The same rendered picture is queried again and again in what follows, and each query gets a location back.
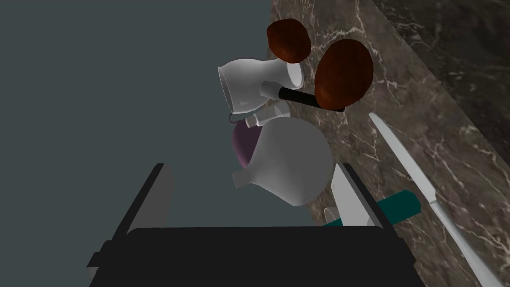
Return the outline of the purple round cup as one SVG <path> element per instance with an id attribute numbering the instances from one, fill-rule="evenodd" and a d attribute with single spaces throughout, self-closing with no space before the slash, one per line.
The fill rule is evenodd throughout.
<path id="1" fill-rule="evenodd" d="M 235 124 L 232 133 L 232 147 L 240 165 L 242 168 L 246 168 L 252 158 L 262 127 L 255 125 L 250 128 L 245 119 L 232 121 L 232 115 L 232 113 L 229 115 L 230 123 Z"/>

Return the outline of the white round vase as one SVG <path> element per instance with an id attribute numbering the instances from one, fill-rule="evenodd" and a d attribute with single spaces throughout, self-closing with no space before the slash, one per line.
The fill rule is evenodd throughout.
<path id="1" fill-rule="evenodd" d="M 325 189 L 333 169 L 330 145 L 318 128 L 280 117 L 264 124 L 249 164 L 232 178 L 237 188 L 258 185 L 292 206 L 302 206 Z"/>

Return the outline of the silver table knife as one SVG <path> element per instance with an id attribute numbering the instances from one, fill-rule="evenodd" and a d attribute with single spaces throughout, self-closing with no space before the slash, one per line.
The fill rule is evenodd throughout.
<path id="1" fill-rule="evenodd" d="M 369 113 L 369 117 L 401 165 L 407 171 L 408 175 L 422 192 L 428 201 L 429 206 L 442 222 L 459 250 L 464 255 L 481 286 L 505 287 L 466 241 L 454 221 L 448 216 L 442 205 L 437 201 L 435 188 L 416 161 L 414 161 L 414 159 L 410 156 L 407 149 L 378 115 L 375 113 Z"/>

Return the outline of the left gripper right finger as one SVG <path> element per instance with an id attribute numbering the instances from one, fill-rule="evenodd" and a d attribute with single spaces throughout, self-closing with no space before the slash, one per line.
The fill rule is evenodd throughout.
<path id="1" fill-rule="evenodd" d="M 343 229 L 360 238 L 399 239 L 351 165 L 335 165 L 331 189 Z"/>

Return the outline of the small white bottle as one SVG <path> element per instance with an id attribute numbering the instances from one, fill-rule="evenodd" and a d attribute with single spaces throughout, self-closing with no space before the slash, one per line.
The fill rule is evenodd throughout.
<path id="1" fill-rule="evenodd" d="M 286 101 L 280 101 L 269 107 L 263 108 L 245 119 L 248 128 L 262 127 L 268 121 L 279 117 L 290 118 L 290 108 Z"/>

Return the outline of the white flared cup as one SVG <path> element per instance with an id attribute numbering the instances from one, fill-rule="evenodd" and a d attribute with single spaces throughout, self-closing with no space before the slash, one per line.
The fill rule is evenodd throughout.
<path id="1" fill-rule="evenodd" d="M 303 69 L 299 63 L 281 59 L 237 59 L 218 67 L 219 79 L 232 114 L 257 110 L 268 98 L 260 95 L 264 81 L 275 82 L 289 89 L 300 89 L 304 84 Z"/>

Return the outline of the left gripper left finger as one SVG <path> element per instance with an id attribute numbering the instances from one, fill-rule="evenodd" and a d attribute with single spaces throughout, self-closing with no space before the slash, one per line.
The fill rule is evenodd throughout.
<path id="1" fill-rule="evenodd" d="M 136 228 L 163 227 L 174 190 L 171 166 L 167 163 L 156 164 L 115 230 L 112 240 Z"/>

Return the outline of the black handled white utensil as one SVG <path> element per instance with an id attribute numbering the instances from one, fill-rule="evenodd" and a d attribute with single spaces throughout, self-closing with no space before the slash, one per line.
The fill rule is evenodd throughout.
<path id="1" fill-rule="evenodd" d="M 285 88 L 276 82 L 264 81 L 258 86 L 258 90 L 262 97 L 271 100 L 286 100 L 323 110 L 325 109 L 318 104 L 314 95 L 303 93 L 301 91 L 293 90 L 290 88 Z"/>

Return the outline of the large brown bread roll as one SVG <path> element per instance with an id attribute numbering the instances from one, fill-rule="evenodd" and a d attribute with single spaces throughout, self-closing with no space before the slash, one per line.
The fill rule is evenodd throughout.
<path id="1" fill-rule="evenodd" d="M 315 98 L 326 110 L 340 110 L 359 101 L 374 78 L 374 63 L 368 49 L 354 39 L 331 44 L 315 73 Z"/>

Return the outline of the teal handled utensil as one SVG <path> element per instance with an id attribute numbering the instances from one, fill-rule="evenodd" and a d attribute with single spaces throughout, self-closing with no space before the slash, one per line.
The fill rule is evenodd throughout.
<path id="1" fill-rule="evenodd" d="M 416 195 L 403 190 L 378 202 L 378 206 L 392 225 L 405 221 L 421 212 L 421 203 Z M 343 226 L 338 210 L 324 209 L 325 226 Z"/>

